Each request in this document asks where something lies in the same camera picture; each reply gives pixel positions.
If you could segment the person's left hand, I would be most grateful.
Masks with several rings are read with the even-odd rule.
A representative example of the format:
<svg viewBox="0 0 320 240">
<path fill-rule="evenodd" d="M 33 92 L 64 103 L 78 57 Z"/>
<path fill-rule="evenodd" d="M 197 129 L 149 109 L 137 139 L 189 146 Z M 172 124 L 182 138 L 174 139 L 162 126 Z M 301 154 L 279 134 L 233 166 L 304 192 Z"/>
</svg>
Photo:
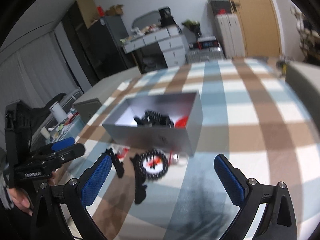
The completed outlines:
<svg viewBox="0 0 320 240">
<path fill-rule="evenodd" d="M 26 193 L 21 189 L 11 188 L 7 189 L 7 192 L 13 201 L 14 205 L 21 211 L 27 213 L 28 215 L 33 215 L 33 209 L 31 208 L 31 202 Z"/>
</svg>

